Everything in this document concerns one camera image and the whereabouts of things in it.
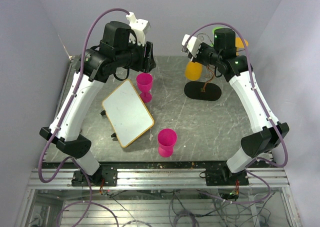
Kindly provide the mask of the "pink wine glass front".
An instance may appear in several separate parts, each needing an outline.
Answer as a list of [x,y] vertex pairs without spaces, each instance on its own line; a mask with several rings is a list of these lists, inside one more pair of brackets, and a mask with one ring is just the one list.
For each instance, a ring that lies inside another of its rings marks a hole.
[[177,133],[173,129],[162,129],[157,135],[159,155],[164,158],[170,157],[174,152],[177,139]]

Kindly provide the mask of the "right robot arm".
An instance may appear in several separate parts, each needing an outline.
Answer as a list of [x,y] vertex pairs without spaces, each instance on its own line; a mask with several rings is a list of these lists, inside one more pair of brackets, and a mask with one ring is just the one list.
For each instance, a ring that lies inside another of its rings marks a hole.
[[268,106],[249,56],[237,54],[236,39],[242,42],[242,49],[248,49],[241,34],[231,28],[216,29],[212,45],[196,36],[188,37],[184,44],[193,63],[213,66],[224,77],[239,97],[249,119],[252,134],[241,139],[239,150],[221,167],[220,179],[226,185],[244,177],[246,168],[256,161],[277,168],[288,162],[284,138],[290,128],[286,122],[280,122]]

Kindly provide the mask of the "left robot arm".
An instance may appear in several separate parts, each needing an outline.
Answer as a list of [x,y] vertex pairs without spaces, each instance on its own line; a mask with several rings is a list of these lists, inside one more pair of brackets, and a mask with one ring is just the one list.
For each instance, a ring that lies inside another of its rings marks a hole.
[[39,134],[50,144],[73,159],[84,171],[85,181],[98,185],[103,179],[103,169],[90,151],[92,142],[81,133],[81,125],[94,98],[107,82],[116,75],[117,68],[149,73],[156,67],[153,43],[146,41],[150,23],[144,19],[129,24],[111,21],[104,27],[98,45],[85,48],[80,55],[67,97],[53,123],[42,127]]

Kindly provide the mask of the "pink wine glass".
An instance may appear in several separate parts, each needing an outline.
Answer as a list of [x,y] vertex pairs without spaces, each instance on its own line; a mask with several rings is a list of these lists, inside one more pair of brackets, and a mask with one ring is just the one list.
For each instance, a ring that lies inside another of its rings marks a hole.
[[149,73],[140,73],[136,77],[136,84],[140,90],[140,98],[144,103],[149,103],[152,100],[150,90],[153,87],[153,77]]
[[157,135],[159,155],[164,158],[170,157],[174,152],[177,139],[177,133],[173,129],[162,129]]

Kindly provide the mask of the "orange wine glass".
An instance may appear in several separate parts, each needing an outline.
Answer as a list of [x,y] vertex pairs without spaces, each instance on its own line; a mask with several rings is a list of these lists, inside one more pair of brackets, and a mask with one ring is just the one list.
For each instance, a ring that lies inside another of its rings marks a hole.
[[185,77],[190,81],[197,81],[202,75],[203,66],[198,62],[188,62],[185,69]]
[[240,37],[235,38],[236,56],[247,54],[245,46],[246,47],[249,46],[249,43],[247,40],[244,40],[244,42],[243,42]]

